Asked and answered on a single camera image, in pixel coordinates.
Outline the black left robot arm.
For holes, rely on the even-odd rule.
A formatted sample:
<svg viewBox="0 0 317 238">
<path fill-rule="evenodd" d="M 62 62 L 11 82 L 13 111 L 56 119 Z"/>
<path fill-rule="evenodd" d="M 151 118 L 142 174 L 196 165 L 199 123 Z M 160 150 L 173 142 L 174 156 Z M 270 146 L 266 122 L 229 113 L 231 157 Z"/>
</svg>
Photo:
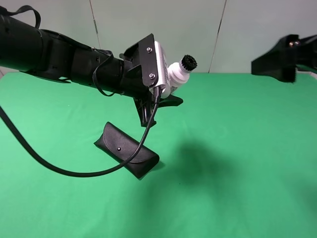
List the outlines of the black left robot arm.
<svg viewBox="0 0 317 238">
<path fill-rule="evenodd" d="M 58 83 L 78 83 L 134 100 L 141 126 L 146 126 L 154 107 L 154 89 L 161 88 L 160 107 L 179 106 L 182 99 L 167 90 L 167 67 L 153 34 L 130 46 L 118 58 L 109 50 L 96 49 L 65 35 L 40 29 L 15 19 L 0 9 L 0 64 Z"/>
</svg>

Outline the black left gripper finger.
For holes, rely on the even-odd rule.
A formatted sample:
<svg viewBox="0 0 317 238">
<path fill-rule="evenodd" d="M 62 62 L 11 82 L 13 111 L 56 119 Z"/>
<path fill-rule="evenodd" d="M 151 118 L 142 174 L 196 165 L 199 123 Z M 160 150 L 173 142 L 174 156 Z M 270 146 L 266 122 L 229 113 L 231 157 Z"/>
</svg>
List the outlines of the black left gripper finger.
<svg viewBox="0 0 317 238">
<path fill-rule="evenodd" d="M 169 95 L 166 98 L 160 97 L 158 108 L 163 107 L 177 107 L 183 103 L 183 99 L 176 97 L 174 95 Z"/>
</svg>

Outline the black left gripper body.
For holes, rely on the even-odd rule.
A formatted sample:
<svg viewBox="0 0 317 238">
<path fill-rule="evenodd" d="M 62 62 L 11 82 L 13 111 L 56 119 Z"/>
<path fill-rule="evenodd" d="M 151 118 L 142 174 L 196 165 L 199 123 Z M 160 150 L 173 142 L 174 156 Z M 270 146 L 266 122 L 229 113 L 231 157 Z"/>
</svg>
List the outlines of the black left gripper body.
<svg viewBox="0 0 317 238">
<path fill-rule="evenodd" d="M 141 126 L 146 127 L 154 107 L 150 89 L 158 82 L 154 35 L 141 39 L 119 57 L 123 60 L 120 86 L 125 96 L 133 98 Z"/>
</svg>

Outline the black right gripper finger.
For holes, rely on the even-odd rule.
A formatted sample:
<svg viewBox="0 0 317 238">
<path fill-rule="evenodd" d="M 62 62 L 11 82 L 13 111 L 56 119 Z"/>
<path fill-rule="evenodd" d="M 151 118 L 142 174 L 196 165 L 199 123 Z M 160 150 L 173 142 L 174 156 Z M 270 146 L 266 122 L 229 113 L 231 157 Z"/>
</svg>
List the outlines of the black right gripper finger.
<svg viewBox="0 0 317 238">
<path fill-rule="evenodd" d="M 269 76 L 283 83 L 294 83 L 298 40 L 299 36 L 295 34 L 279 39 L 272 49 L 251 62 L 251 74 Z"/>
</svg>

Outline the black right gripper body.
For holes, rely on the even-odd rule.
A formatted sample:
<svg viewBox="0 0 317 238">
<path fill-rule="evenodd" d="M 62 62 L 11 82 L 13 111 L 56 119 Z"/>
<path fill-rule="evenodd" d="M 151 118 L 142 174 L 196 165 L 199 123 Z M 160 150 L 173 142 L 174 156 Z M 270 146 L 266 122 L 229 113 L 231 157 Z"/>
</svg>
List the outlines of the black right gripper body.
<svg viewBox="0 0 317 238">
<path fill-rule="evenodd" d="M 317 72 L 317 36 L 299 39 L 296 46 L 296 67 L 301 72 Z"/>
</svg>

